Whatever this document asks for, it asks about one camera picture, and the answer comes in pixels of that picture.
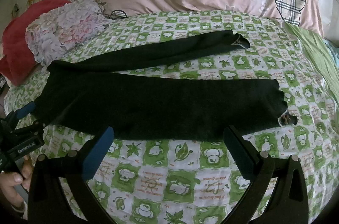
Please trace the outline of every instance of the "green and white patterned bedsheet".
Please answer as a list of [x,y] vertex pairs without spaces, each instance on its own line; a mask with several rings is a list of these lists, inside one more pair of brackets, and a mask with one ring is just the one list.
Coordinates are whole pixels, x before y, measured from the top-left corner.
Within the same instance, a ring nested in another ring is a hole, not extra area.
[[[337,106],[325,90],[322,76],[302,54],[299,41],[286,33],[280,21],[231,11],[139,15],[112,23],[102,35],[63,60],[78,62],[109,51],[225,29],[241,33],[251,48],[121,73],[176,79],[277,79],[298,124],[244,138],[271,156],[299,156],[311,222],[338,185]],[[48,72],[40,71],[27,84],[12,88],[6,96],[7,112],[38,97],[47,78]],[[20,125],[31,122],[28,116]],[[32,155],[33,160],[41,152],[50,158],[65,156],[90,138],[65,127],[50,125],[45,131],[45,145]],[[62,184],[72,209],[82,216],[64,180]],[[220,223],[248,184],[224,143],[180,140],[115,140],[89,181],[95,196],[118,224]],[[255,217],[263,213],[273,186],[274,181]]]

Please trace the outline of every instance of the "ruffled pillowcase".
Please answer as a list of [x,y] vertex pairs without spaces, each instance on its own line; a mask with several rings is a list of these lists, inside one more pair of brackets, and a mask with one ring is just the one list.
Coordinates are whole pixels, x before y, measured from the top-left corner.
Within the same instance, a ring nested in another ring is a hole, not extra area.
[[42,14],[27,27],[25,40],[35,60],[48,66],[111,22],[115,21],[104,17],[96,0],[76,0]]

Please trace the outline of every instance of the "green towel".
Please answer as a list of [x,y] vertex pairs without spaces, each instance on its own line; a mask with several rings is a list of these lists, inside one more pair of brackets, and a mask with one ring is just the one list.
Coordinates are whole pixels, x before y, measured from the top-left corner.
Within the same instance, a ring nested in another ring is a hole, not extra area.
[[316,67],[317,71],[325,78],[328,88],[338,103],[339,99],[339,70],[329,54],[322,37],[309,30],[285,23],[289,33],[297,36],[308,59]]

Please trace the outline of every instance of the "red cloth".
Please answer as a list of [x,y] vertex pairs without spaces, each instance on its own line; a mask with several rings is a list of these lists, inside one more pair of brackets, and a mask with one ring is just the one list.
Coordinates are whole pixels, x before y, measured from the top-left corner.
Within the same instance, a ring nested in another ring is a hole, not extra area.
[[6,27],[2,36],[4,57],[0,60],[0,73],[15,86],[20,85],[37,64],[25,41],[28,25],[41,14],[69,3],[68,0],[42,0],[31,5],[25,13]]

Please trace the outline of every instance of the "black trousers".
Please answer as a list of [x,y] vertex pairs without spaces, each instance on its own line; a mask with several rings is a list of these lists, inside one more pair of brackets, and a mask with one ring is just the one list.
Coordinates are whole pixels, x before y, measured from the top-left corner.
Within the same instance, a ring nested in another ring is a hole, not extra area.
[[222,139],[279,126],[287,110],[276,80],[179,80],[112,73],[177,63],[249,47],[241,35],[218,31],[98,55],[72,64],[53,61],[35,100],[44,122],[96,135],[107,126],[129,140]]

